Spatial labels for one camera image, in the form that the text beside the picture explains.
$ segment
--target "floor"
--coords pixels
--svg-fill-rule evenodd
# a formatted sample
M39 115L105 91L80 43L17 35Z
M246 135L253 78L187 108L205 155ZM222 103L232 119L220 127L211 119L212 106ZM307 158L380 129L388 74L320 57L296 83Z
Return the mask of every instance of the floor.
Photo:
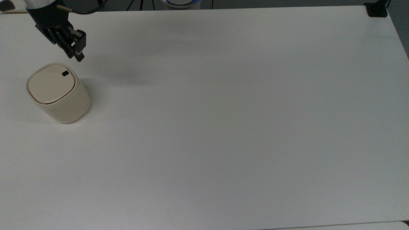
M213 0L213 9L262 8L262 7L312 7L363 5L376 0ZM97 0L64 0L68 7L88 11L98 6ZM109 0L102 11L162 10L160 0ZM202 9L210 9L212 0L202 0ZM391 0L388 8L396 31L409 57L409 0Z

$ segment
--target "black cable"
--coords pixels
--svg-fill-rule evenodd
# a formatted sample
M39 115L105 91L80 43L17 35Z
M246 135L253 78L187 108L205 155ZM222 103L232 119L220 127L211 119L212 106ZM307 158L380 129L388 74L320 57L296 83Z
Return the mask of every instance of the black cable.
M142 6L144 5L144 0L141 0L141 5L139 6L139 11L142 11Z
M129 8L132 6L133 1L134 1L134 0L132 0L132 1L130 2L129 6L126 8L126 11L128 11Z
M94 10L88 11L88 12L79 12L79 11L76 11L75 9L73 9L72 12L73 12L73 13L76 13L76 14L92 14L92 13L95 13L95 12L97 12L98 10L100 10L102 7L104 7L104 5L105 5L107 2L108 2L108 0L105 0L105 2L103 2L99 7L97 7L97 8L94 9Z

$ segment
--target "black mount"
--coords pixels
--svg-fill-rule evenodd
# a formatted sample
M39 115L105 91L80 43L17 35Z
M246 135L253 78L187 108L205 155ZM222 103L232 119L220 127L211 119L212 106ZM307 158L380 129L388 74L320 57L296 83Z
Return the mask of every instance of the black mount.
M365 3L366 11L369 17L386 18L388 11L386 11L386 3L388 0L378 0L375 3Z
M0 12L6 12L15 8L16 7L10 0L4 0L0 2Z

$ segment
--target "cable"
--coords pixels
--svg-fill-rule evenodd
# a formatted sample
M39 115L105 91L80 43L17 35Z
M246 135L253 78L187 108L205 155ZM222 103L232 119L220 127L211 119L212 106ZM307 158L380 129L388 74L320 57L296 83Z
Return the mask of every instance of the cable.
M132 1L130 2L129 6L126 8L126 11L128 11L129 8L132 6L133 1L134 1L134 0L132 0Z
M105 0L105 2L103 2L99 7L95 8L94 10L88 11L88 12L79 12L79 11L77 11L75 9L71 9L71 8L66 7L66 6L61 6L61 5L56 5L56 7L57 7L57 9L60 9L60 10L66 11L66 12L70 12L70 13L72 12L72 13L76 13L76 14L92 14L92 13L95 13L98 10L100 10L102 7L104 7L107 2L108 2L108 0Z
M139 6L139 11L142 11L142 6L144 5L144 0L141 0L141 5Z

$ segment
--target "table surface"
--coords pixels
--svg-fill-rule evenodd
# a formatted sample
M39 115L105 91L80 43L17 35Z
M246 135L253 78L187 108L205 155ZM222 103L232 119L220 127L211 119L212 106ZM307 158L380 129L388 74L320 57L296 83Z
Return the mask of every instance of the table surface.
M0 16L0 225L254 230L409 219L409 61L365 7L70 15L77 63ZM70 66L58 124L28 77Z
M298 230L409 230L409 227L403 222L387 222L309 227Z

